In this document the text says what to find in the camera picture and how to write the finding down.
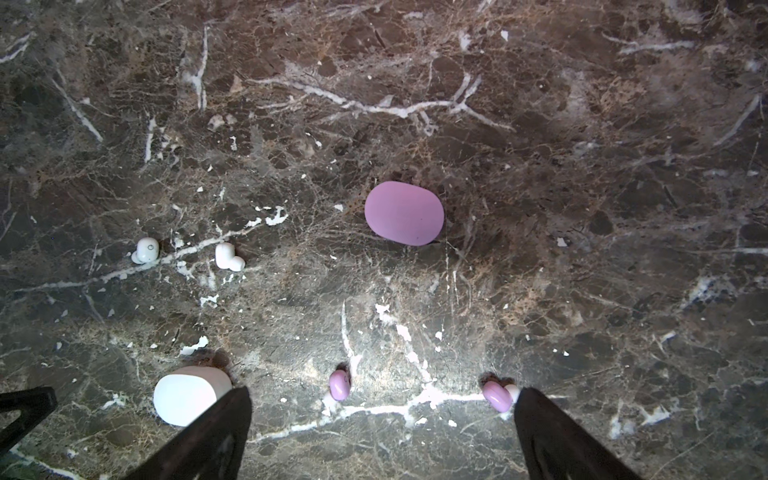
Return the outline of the purple earbud left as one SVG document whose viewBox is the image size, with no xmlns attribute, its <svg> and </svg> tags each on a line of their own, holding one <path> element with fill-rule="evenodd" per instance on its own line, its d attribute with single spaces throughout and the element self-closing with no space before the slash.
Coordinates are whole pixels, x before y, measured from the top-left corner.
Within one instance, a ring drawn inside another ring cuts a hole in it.
<svg viewBox="0 0 768 480">
<path fill-rule="evenodd" d="M 335 401 L 342 402 L 351 393 L 350 377 L 344 369 L 335 370 L 329 377 L 328 385 L 329 393 Z"/>
</svg>

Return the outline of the white earbud charging case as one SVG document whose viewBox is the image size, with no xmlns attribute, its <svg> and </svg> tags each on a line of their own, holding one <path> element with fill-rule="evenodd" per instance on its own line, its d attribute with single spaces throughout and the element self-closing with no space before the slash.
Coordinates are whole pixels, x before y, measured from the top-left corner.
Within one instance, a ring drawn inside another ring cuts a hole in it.
<svg viewBox="0 0 768 480">
<path fill-rule="evenodd" d="M 232 388 L 230 377 L 218 368 L 183 367 L 158 381 L 153 405 L 165 423 L 187 427 Z"/>
</svg>

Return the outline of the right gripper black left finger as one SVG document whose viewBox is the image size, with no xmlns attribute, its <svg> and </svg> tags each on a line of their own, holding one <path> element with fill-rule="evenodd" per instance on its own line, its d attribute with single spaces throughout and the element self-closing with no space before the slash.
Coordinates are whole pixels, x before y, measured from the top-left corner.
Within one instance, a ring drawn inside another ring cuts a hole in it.
<svg viewBox="0 0 768 480">
<path fill-rule="evenodd" d="M 252 418 L 249 390 L 227 392 L 129 479 L 236 479 Z"/>
</svg>

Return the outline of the white earbud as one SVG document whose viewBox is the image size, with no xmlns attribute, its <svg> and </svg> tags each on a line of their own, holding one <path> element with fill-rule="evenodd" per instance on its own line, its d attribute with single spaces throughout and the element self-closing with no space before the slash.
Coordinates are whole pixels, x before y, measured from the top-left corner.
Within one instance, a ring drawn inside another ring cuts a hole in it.
<svg viewBox="0 0 768 480">
<path fill-rule="evenodd" d="M 222 242 L 215 248 L 215 263 L 220 269 L 240 272 L 245 268 L 245 260 L 238 256 L 233 244 Z"/>
<path fill-rule="evenodd" d="M 144 237 L 137 242 L 136 250 L 131 254 L 131 260 L 137 265 L 144 265 L 157 261 L 159 255 L 158 241 L 151 237 Z"/>
</svg>

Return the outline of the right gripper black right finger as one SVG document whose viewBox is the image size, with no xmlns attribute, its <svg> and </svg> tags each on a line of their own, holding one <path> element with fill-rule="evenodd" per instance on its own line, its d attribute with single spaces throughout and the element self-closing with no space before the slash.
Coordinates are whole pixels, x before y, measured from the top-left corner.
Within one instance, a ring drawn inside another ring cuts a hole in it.
<svg viewBox="0 0 768 480">
<path fill-rule="evenodd" d="M 640 480 L 542 392 L 520 391 L 516 431 L 531 479 Z"/>
</svg>

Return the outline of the purple earbud charging case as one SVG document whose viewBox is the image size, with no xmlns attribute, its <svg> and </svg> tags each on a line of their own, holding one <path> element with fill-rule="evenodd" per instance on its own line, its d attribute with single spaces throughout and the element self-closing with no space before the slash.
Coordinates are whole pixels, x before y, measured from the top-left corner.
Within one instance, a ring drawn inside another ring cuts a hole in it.
<svg viewBox="0 0 768 480">
<path fill-rule="evenodd" d="M 375 234 L 408 246 L 433 242 L 445 222 L 444 207 L 434 193 L 398 181 L 374 187 L 366 198 L 364 214 Z"/>
</svg>

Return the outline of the purple earbud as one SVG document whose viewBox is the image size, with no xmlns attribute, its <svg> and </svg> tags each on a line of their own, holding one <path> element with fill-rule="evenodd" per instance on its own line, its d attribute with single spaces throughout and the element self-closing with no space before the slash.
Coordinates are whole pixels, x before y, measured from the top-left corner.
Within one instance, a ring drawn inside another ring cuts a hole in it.
<svg viewBox="0 0 768 480">
<path fill-rule="evenodd" d="M 518 386 L 503 385 L 494 380 L 488 380 L 482 386 L 483 397 L 499 413 L 509 412 L 517 403 L 520 393 Z"/>
<path fill-rule="evenodd" d="M 342 402 L 351 393 L 350 377 L 344 369 L 335 370 L 329 377 L 328 385 L 329 393 L 335 401 Z"/>
</svg>

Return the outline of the purple earbud right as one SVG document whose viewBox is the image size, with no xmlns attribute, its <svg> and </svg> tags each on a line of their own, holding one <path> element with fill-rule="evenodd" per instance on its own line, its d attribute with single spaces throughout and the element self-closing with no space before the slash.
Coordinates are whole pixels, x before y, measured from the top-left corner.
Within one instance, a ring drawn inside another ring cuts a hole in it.
<svg viewBox="0 0 768 480">
<path fill-rule="evenodd" d="M 494 380 L 488 380 L 482 386 L 483 397 L 499 413 L 509 412 L 517 403 L 520 393 L 518 386 L 503 385 Z"/>
</svg>

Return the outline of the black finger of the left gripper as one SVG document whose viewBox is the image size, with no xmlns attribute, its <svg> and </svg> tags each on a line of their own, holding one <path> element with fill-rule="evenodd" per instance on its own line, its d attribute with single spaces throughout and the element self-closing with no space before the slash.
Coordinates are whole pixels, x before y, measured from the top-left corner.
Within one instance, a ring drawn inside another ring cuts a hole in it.
<svg viewBox="0 0 768 480">
<path fill-rule="evenodd" d="M 50 386 L 1 394 L 1 412 L 17 412 L 1 429 L 1 455 L 4 456 L 57 408 L 55 390 Z"/>
</svg>

